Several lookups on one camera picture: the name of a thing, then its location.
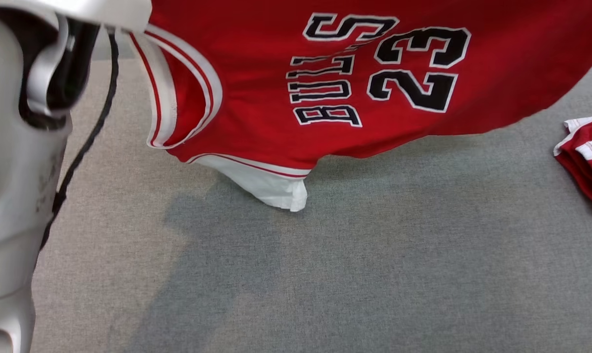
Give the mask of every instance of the black cable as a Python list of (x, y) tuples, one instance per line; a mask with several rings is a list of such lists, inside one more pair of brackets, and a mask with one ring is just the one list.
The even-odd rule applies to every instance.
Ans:
[(74, 172), (76, 172), (76, 169), (78, 169), (78, 166), (83, 161), (83, 158), (85, 158), (85, 154), (89, 152), (92, 145), (94, 145), (94, 141), (100, 134), (102, 127), (104, 127), (104, 122), (106, 121), (106, 118), (111, 111), (111, 106), (113, 105), (113, 97), (115, 96), (115, 91), (117, 90), (117, 76), (120, 73), (118, 62), (120, 50), (117, 47), (117, 42), (115, 41), (115, 31), (112, 30), (108, 32), (108, 40), (111, 44), (111, 80), (109, 83), (108, 94), (106, 94), (104, 107), (102, 108), (102, 113), (100, 114), (98, 122), (94, 126), (92, 133), (89, 134), (85, 144), (76, 155), (76, 158), (74, 158), (74, 161), (72, 161), (72, 164), (67, 169), (67, 172), (65, 172), (65, 177), (63, 178), (61, 187), (59, 188), (58, 192), (56, 192), (56, 196), (54, 197), (54, 203), (52, 204), (52, 219), (48, 223), (46, 231), (43, 234), (43, 241), (41, 241), (41, 247), (39, 248), (39, 251), (41, 251), (43, 246), (45, 246), (48, 242), (50, 237), (50, 228), (52, 227), (52, 223), (54, 223), (56, 220), (56, 216), (58, 216), (65, 199), (67, 199), (67, 188), (70, 185), (70, 182), (72, 182)]

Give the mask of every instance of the jersey armhole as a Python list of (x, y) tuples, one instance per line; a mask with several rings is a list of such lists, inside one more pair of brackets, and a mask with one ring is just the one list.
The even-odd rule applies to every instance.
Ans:
[(153, 118), (148, 145), (177, 147), (217, 115), (222, 106), (220, 78), (199, 51), (159, 27), (148, 25), (144, 33), (131, 33), (130, 38), (150, 83)]

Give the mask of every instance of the basketball jersey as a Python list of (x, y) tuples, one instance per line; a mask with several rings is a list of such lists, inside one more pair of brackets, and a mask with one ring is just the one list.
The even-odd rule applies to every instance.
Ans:
[(131, 38), (152, 91), (148, 145), (296, 211), (323, 156), (483, 133), (552, 105), (592, 66), (592, 0), (155, 0)]
[(555, 158), (592, 201), (592, 117), (564, 123), (568, 136), (554, 149)]

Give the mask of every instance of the folded red clothing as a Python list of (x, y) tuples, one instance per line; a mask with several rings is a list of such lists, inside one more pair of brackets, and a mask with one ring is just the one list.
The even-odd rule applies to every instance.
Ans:
[(556, 159), (592, 200), (592, 117), (565, 122), (569, 135), (554, 149)]

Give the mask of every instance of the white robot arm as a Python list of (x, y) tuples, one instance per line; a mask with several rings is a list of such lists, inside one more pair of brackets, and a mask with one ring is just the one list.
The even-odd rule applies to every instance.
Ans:
[(32, 273), (99, 27), (143, 31), (151, 11), (150, 0), (0, 0), (0, 352), (30, 351)]

